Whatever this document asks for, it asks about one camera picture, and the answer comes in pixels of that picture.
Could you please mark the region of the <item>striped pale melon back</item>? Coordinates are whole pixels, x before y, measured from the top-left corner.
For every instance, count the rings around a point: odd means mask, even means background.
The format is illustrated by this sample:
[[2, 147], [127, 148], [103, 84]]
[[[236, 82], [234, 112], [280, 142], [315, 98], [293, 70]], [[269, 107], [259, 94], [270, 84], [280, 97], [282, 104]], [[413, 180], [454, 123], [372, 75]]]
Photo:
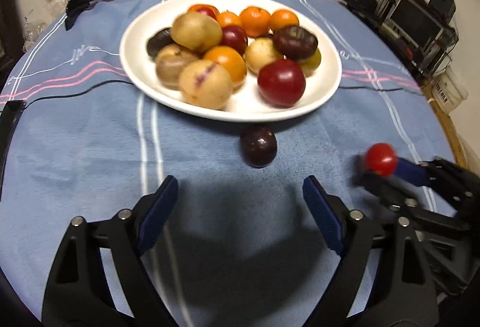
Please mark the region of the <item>striped pale melon back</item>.
[[223, 108], [232, 96], [233, 82], [222, 65], [202, 59], [181, 71], [178, 89], [186, 103], [217, 110]]

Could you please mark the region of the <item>pale yellow melon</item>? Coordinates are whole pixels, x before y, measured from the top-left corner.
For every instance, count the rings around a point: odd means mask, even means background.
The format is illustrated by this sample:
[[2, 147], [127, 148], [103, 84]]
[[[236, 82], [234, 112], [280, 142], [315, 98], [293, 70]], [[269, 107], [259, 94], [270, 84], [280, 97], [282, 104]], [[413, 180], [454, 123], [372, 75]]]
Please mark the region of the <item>pale yellow melon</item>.
[[262, 37], [254, 40], [245, 51], [245, 63], [250, 72], [258, 75], [259, 72], [275, 61], [283, 59], [270, 38]]

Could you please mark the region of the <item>small red cherry tomato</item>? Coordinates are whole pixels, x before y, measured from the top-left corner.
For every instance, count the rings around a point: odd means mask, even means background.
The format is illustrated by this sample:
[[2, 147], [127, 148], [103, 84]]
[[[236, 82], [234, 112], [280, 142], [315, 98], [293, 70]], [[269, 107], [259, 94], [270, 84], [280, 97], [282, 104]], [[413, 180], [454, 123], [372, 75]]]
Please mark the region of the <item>small red cherry tomato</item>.
[[220, 13], [218, 9], [216, 9], [214, 6], [210, 6], [211, 10], [204, 10], [201, 12], [198, 12], [200, 14], [204, 14], [206, 16], [209, 16], [213, 19], [216, 19], [216, 16]]

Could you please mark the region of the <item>black speaker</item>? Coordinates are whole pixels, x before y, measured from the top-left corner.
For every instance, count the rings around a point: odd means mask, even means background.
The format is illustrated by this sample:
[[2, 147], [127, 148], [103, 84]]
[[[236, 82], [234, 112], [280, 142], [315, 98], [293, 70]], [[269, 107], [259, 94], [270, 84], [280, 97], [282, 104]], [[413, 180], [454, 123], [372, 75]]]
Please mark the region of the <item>black speaker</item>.
[[456, 13], [456, 3], [454, 0], [429, 0], [429, 6], [445, 23], [450, 23]]

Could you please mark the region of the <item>oval orange tomato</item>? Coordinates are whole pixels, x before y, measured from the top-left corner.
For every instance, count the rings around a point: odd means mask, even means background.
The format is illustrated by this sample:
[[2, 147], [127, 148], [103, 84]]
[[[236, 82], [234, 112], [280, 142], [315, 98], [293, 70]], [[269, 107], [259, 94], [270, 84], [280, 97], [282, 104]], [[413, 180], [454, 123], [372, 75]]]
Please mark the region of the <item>oval orange tomato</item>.
[[222, 65], [229, 72], [235, 88], [243, 85], [247, 77], [247, 66], [242, 56], [234, 49], [218, 45], [208, 50], [202, 58]]

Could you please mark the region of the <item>large dark purple fruit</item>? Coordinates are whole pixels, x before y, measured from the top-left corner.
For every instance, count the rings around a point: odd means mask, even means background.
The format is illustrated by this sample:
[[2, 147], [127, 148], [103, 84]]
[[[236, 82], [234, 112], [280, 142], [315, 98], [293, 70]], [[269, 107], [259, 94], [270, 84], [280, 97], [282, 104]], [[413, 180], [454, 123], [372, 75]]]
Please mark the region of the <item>large dark purple fruit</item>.
[[162, 48], [173, 43], [170, 30], [171, 28], [164, 28], [147, 41], [145, 48], [151, 59], [155, 59]]

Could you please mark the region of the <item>large golden round melon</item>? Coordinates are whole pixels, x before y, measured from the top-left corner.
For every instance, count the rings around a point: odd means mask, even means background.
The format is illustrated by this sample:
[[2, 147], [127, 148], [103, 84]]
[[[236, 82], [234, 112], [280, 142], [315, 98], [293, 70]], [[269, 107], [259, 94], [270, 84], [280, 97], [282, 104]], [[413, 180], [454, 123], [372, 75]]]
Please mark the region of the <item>large golden round melon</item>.
[[176, 17], [170, 35], [180, 46], [203, 54], [220, 44], [223, 32], [219, 23], [210, 16], [187, 12]]

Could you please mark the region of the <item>white oval plate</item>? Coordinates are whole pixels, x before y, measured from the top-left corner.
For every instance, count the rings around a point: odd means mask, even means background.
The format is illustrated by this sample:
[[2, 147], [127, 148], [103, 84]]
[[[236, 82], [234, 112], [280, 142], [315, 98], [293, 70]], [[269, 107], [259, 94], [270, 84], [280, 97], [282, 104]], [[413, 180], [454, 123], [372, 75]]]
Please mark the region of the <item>white oval plate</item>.
[[120, 62], [161, 105], [228, 122], [282, 121], [319, 108], [343, 67], [329, 36], [274, 0], [170, 0], [128, 25]]

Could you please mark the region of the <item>large yellow orange tomato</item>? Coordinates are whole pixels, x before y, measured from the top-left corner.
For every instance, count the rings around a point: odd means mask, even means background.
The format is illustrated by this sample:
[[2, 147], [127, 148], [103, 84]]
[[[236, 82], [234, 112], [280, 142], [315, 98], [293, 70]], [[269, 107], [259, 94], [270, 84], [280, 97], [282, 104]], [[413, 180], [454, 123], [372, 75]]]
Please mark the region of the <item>large yellow orange tomato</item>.
[[317, 49], [316, 52], [307, 60], [301, 61], [298, 65], [306, 77], [310, 77], [315, 74], [318, 67], [321, 64], [321, 53]]

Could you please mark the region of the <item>large red tomato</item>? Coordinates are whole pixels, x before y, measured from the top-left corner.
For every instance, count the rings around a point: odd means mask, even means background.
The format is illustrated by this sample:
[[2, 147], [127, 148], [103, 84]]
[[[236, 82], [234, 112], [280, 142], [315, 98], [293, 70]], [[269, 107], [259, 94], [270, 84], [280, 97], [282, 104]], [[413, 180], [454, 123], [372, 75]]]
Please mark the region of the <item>large red tomato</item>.
[[247, 49], [248, 37], [245, 30], [237, 25], [228, 25], [222, 28], [221, 45], [228, 46], [241, 56]]
[[303, 96], [306, 78], [295, 61], [280, 59], [260, 70], [257, 85], [264, 100], [273, 106], [287, 108]]

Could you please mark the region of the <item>orange tomato back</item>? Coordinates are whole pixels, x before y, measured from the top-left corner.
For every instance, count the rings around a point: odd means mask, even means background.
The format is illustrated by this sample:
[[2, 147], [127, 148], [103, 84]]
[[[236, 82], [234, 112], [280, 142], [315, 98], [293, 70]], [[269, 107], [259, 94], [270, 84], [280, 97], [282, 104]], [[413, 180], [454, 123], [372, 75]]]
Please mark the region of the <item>orange tomato back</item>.
[[280, 9], [274, 11], [268, 20], [269, 28], [272, 32], [276, 32], [282, 28], [289, 26], [298, 26], [299, 18], [291, 10]]

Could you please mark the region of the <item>red tomato back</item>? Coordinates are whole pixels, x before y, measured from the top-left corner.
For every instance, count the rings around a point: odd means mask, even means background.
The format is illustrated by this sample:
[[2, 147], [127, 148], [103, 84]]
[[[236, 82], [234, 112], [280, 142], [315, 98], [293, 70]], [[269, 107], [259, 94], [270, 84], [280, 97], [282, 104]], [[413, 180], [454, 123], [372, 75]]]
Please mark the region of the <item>red tomato back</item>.
[[377, 143], [365, 153], [364, 166], [370, 172], [388, 177], [395, 172], [398, 160], [397, 153], [390, 144]]

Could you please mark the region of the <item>large orange tangerine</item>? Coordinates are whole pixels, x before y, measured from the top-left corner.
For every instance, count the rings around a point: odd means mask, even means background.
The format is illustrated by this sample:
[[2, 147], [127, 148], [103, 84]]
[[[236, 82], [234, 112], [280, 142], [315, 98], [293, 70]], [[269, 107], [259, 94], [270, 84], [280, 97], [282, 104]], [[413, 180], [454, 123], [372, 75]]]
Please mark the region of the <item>large orange tangerine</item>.
[[258, 6], [248, 6], [244, 9], [239, 18], [242, 27], [250, 38], [266, 36], [269, 33], [269, 20], [271, 14]]

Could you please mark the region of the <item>dark maroon ribbed fruit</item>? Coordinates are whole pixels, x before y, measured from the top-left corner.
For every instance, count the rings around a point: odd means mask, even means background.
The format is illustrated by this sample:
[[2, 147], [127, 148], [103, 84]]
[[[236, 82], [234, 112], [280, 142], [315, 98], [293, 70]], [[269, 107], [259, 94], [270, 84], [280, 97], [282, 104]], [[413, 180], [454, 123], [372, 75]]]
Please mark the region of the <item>dark maroon ribbed fruit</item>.
[[316, 36], [298, 25], [290, 25], [274, 32], [272, 43], [275, 50], [293, 61], [309, 59], [318, 47]]

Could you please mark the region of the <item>tan melon with stem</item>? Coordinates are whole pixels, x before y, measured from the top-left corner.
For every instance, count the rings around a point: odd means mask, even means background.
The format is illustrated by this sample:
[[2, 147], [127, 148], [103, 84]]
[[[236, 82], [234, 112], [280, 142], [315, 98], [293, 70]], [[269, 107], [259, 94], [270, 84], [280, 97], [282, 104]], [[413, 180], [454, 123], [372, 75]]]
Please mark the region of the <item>tan melon with stem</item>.
[[162, 85], [177, 88], [182, 70], [197, 60], [197, 53], [175, 43], [169, 44], [160, 50], [154, 60], [156, 76]]

